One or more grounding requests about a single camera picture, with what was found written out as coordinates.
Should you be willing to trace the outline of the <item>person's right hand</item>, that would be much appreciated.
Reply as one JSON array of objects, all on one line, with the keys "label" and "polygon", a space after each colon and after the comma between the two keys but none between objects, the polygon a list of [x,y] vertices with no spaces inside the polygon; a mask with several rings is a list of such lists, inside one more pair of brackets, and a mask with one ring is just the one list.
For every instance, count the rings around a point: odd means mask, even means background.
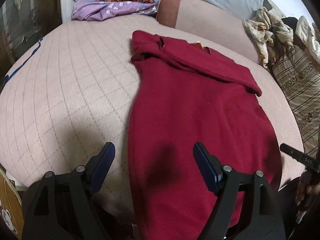
[{"label": "person's right hand", "polygon": [[319,195],[319,175],[313,174],[311,171],[305,171],[300,176],[295,199],[298,206],[297,224],[302,221],[317,195]]}]

